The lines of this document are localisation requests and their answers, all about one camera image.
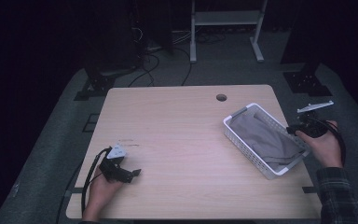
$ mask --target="gray carpet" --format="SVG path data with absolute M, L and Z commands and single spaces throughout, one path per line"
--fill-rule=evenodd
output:
M 289 33 L 262 32 L 259 44 L 265 57 L 258 63 L 251 45 L 251 34 L 227 35 L 224 41 L 213 45 L 197 45 L 198 61 L 191 65 L 191 72 L 185 85 L 252 85 L 269 84 L 277 95 L 287 122 L 297 123 L 296 110 L 307 104 L 319 104 L 329 100 L 334 105 L 319 111 L 320 117 L 338 122 L 347 145 L 346 168 L 358 198 L 358 105 L 343 87 L 339 77 L 328 67 L 321 65 L 317 77 L 333 93 L 331 97 L 309 97 L 305 93 L 293 94 L 282 72 L 296 71 L 301 64 L 280 65 L 283 50 Z M 177 45 L 188 52 L 189 45 Z M 133 87 L 180 86 L 189 70 L 189 60 L 181 50 L 171 55 L 159 51 L 158 67 L 133 83 Z M 156 64 L 154 57 L 145 56 L 145 68 Z M 144 70 L 120 77 L 115 87 L 126 88 Z M 74 74 L 62 93 L 34 149 L 24 164 L 18 177 L 19 184 L 8 195 L 0 210 L 0 223 L 55 223 L 57 215 L 60 223 L 77 223 L 65 216 L 69 198 L 65 197 L 66 186 L 88 148 L 92 133 L 83 132 L 83 128 L 93 113 L 100 113 L 103 97 L 90 97 L 88 101 L 74 101 L 87 80 L 85 71 Z M 310 155 L 305 159 L 312 181 L 315 183 L 315 171 L 320 168 Z M 104 220 L 104 223 L 131 223 Z M 318 220 L 255 220 L 255 223 L 319 223 Z

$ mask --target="dark background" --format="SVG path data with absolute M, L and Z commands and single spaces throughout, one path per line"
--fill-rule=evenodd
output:
M 123 24 L 143 26 L 146 35 L 165 43 L 167 29 L 189 29 L 189 0 L 142 2 L 0 0 L 0 206 L 72 75 L 89 58 L 137 63 L 140 51 L 129 44 L 131 28 Z M 255 0 L 198 1 L 198 7 L 209 9 L 259 5 Z M 103 12 L 110 7 L 118 12 Z M 161 16 L 171 24 L 160 33 L 151 22 L 154 10 L 169 12 Z M 128 18 L 120 12 L 128 12 Z M 293 28 L 282 63 L 304 63 L 317 55 L 358 103 L 358 0 L 269 1 L 263 29 L 278 28 Z

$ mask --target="black cable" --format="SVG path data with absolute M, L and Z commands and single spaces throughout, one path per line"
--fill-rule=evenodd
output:
M 181 50 L 182 52 L 185 53 L 185 55 L 187 55 L 188 61 L 190 62 L 190 55 L 187 53 L 187 51 L 185 51 L 185 50 L 183 50 L 183 49 L 179 49 L 179 50 Z M 190 66 L 188 67 L 187 75 L 186 75 L 185 79 L 183 80 L 181 86 L 185 86 L 185 83 L 186 83 L 188 77 L 190 76 L 190 72 L 191 72 L 192 65 L 191 65 L 191 63 L 189 63 L 189 65 L 190 65 Z
M 94 176 L 94 177 L 91 179 L 90 183 L 91 183 L 92 181 L 94 181 L 94 179 L 97 178 L 98 176 L 100 176 L 101 174 L 103 174 L 103 173 L 100 173 L 100 174 Z
M 138 78 L 146 75 L 146 74 L 150 74 L 151 71 L 155 70 L 158 66 L 159 66 L 159 58 L 155 55 L 152 54 L 148 54 L 148 56 L 152 56 L 155 59 L 157 59 L 157 63 L 156 65 L 154 65 L 150 70 L 145 70 L 146 72 L 142 73 L 141 75 L 139 75 L 138 77 L 136 77 L 127 87 L 130 87 L 136 80 L 138 80 Z
M 197 35 L 197 43 L 203 44 L 203 45 L 212 45 L 216 44 L 218 42 L 221 42 L 226 39 L 225 34 L 220 34 L 222 37 L 219 37 L 218 35 L 209 35 L 205 33 L 201 33 L 200 35 Z
M 84 212 L 84 209 L 86 208 L 87 188 L 89 187 L 90 179 L 91 179 L 92 173 L 94 172 L 95 166 L 97 165 L 97 162 L 100 159 L 101 155 L 104 152 L 108 152 L 110 149 L 111 149 L 111 147 L 105 148 L 100 153 L 98 153 L 98 155 L 95 156 L 94 162 L 92 163 L 91 167 L 89 168 L 89 174 L 87 175 L 86 181 L 84 182 L 84 187 L 83 187 L 82 194 L 81 194 L 81 213 L 82 214 Z
M 83 164 L 83 161 L 81 161 L 81 162 L 78 164 L 78 166 L 76 167 L 74 173 L 73 173 L 72 176 L 71 176 L 71 179 L 69 180 L 68 184 L 66 185 L 65 193 L 62 195 L 61 202 L 60 202 L 60 207 L 58 208 L 58 214 L 57 214 L 57 217 L 56 217 L 56 223 L 57 223 L 57 224 L 59 223 L 59 220 L 60 220 L 60 214 L 61 214 L 61 210 L 62 210 L 63 200 L 65 199 L 65 194 L 66 194 L 66 192 L 68 191 L 69 186 L 70 186 L 71 183 L 72 183 L 72 180 L 74 180 L 75 174 L 76 174 L 77 171 L 80 169 L 81 164 Z
M 318 119 L 314 119 L 314 118 L 308 118 L 308 119 L 311 119 L 311 120 L 313 120 L 315 122 L 318 122 L 318 123 L 322 124 L 328 131 L 330 131 L 335 136 L 335 138 L 338 141 L 339 148 L 341 149 L 341 162 L 342 162 L 342 165 L 345 165 L 347 149 L 346 149 L 346 146 L 345 146 L 344 139 L 342 138 L 341 134 L 337 130 L 337 126 L 334 125 L 333 123 L 327 121 L 327 120 L 318 120 Z

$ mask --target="shirt sleeve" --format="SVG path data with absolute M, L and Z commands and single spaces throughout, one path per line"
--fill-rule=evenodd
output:
M 321 223 L 357 223 L 358 201 L 344 169 L 329 167 L 317 173 L 322 202 Z

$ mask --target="black object in hand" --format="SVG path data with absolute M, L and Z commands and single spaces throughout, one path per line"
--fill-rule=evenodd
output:
M 314 110 L 307 111 L 298 117 L 300 124 L 290 125 L 286 131 L 290 134 L 296 134 L 296 131 L 301 131 L 312 138 L 317 138 L 325 133 L 328 129 L 322 121 L 318 120 L 318 116 Z
M 120 167 L 120 163 L 124 157 L 107 159 L 106 156 L 100 164 L 101 172 L 108 181 L 120 181 L 123 183 L 130 183 L 135 176 L 141 173 L 141 169 L 132 172 L 124 170 Z

